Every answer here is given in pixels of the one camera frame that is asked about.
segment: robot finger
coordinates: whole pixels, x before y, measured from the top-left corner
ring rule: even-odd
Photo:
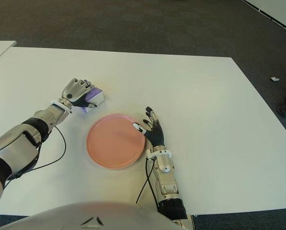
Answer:
[[[147,106],[146,111],[147,111],[148,113],[151,113],[151,111],[153,111],[153,110],[152,110],[152,108],[150,108],[149,106]]]
[[[153,124],[159,123],[158,116],[155,112],[150,112],[150,119],[153,121]]]
[[[139,132],[144,134],[144,136],[149,137],[151,132],[149,130],[146,130],[144,127],[142,127],[139,123],[132,123],[133,127],[137,129]]]
[[[147,125],[149,125],[149,127],[152,129],[152,123],[151,122],[149,122],[148,120],[143,120],[143,122],[145,123],[145,124],[147,124]]]
[[[81,85],[83,85],[83,84],[84,84],[84,81],[83,81],[83,80],[79,80],[78,83],[81,84]]]
[[[90,81],[87,81],[87,80],[84,80],[84,81],[85,81],[85,84],[86,84],[86,86],[85,86],[86,88],[91,86],[92,83]]]
[[[146,114],[146,116],[149,118],[150,123],[151,123],[151,125],[153,126],[153,120],[152,120],[152,118],[151,118],[150,113],[146,112],[145,114]]]

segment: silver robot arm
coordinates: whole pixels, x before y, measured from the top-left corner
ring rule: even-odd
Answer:
[[[144,134],[153,146],[153,151],[147,150],[147,159],[154,160],[153,173],[156,177],[158,212],[182,228],[192,230],[194,229],[192,217],[186,214],[174,176],[175,166],[171,160],[172,153],[164,145],[163,131],[155,112],[150,107],[147,107],[146,111],[150,121],[143,121],[150,126],[151,131],[146,130],[138,123],[133,123],[133,126]]]
[[[72,79],[59,101],[35,114],[0,137],[0,198],[6,180],[20,177],[37,163],[37,148],[46,141],[54,126],[70,113],[72,106],[95,107],[85,101],[94,86],[89,81]]]

